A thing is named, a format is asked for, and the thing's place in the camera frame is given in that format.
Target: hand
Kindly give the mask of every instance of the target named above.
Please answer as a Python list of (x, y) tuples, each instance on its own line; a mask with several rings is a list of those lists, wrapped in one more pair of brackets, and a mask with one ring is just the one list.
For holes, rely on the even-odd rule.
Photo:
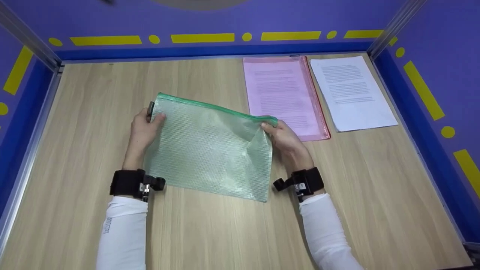
[(132, 121), (130, 129), (130, 140), (128, 142), (123, 170), (141, 169), (144, 163), (145, 152), (153, 143), (157, 133), (161, 130), (163, 122), (167, 117), (165, 114), (158, 114), (155, 119), (149, 123), (147, 120), (147, 108), (139, 112)]
[(289, 173), (315, 167), (308, 149), (285, 122), (278, 120), (276, 127), (263, 122), (262, 128), (271, 135), (273, 145), (280, 150), (282, 160)]

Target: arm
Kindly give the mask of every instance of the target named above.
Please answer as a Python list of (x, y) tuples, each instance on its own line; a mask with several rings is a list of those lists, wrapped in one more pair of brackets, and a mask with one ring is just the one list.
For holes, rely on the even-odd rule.
[[(151, 123), (147, 109), (132, 122), (122, 170), (143, 167), (145, 151), (165, 120), (158, 115)], [(128, 196), (114, 196), (108, 204), (96, 259), (97, 270), (144, 270), (148, 204)]]
[[(297, 135), (283, 122), (277, 127), (262, 123), (263, 129), (272, 137), (280, 150), (287, 172), (308, 170), (314, 167), (308, 149)], [(300, 214), (308, 248), (317, 265), (323, 270), (361, 270), (362, 266), (352, 256), (342, 223), (335, 206), (324, 189), (312, 196), (304, 196), (300, 203)]]

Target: blue trim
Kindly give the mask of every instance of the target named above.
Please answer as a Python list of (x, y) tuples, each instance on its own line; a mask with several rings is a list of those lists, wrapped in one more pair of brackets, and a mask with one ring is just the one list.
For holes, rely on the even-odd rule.
[(270, 45), (231, 45), (210, 47), (174, 47), (145, 49), (81, 49), (59, 50), (55, 53), (62, 60), (96, 60), (96, 59), (128, 59), (128, 58), (162, 58), (162, 57), (194, 57), (215, 55), (249, 55), (249, 54), (297, 54), (319, 52), (366, 51), (372, 44), (369, 42), (341, 43), (303, 43), (303, 44), (270, 44)]
[(25, 155), (53, 72), (34, 60), (12, 121), (0, 146), (0, 213), (3, 213)]
[(421, 105), (416, 102), (414, 92), (387, 50), (380, 54), (375, 64), (465, 241), (480, 243), (480, 212), (435, 136)]

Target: wooden tabletop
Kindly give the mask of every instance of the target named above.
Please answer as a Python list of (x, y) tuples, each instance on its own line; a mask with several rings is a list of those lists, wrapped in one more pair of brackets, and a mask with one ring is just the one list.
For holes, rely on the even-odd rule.
[[(160, 91), (249, 112), (241, 58), (66, 65), (0, 269), (95, 268), (130, 123)], [(332, 138), (305, 145), (360, 264), (469, 265), (405, 128), (338, 133), (322, 98), (321, 104)], [(285, 176), (274, 160), (271, 181)], [(261, 203), (169, 186), (149, 204), (147, 268), (314, 269), (301, 227), (288, 192), (270, 191)]]

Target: green zipper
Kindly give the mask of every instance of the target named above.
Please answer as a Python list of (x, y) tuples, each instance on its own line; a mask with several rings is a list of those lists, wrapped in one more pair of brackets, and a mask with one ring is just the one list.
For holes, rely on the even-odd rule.
[(241, 113), (241, 112), (238, 112), (238, 111), (230, 110), (230, 109), (227, 109), (227, 108), (223, 108), (223, 107), (220, 107), (220, 106), (217, 106), (217, 105), (213, 105), (213, 104), (209, 104), (209, 103), (205, 103), (205, 102), (200, 102), (200, 101), (195, 101), (195, 100), (191, 100), (191, 99), (186, 99), (186, 98), (179, 98), (179, 97), (167, 95), (167, 94), (164, 94), (164, 93), (161, 93), (161, 92), (158, 93), (156, 98), (168, 99), (168, 100), (172, 100), (172, 101), (176, 101), (176, 102), (181, 102), (181, 103), (185, 103), (185, 104), (191, 104), (191, 105), (195, 105), (195, 106), (204, 107), (204, 108), (207, 108), (207, 109), (219, 110), (219, 111), (226, 112), (226, 113), (229, 113), (229, 114), (232, 114), (232, 115), (235, 115), (235, 116), (239, 116), (239, 117), (242, 117), (242, 118), (245, 118), (245, 119), (249, 119), (249, 120), (252, 120), (252, 121), (267, 122), (272, 126), (276, 126), (277, 123), (278, 123), (277, 118), (275, 118), (273, 116), (253, 116), (253, 115)]

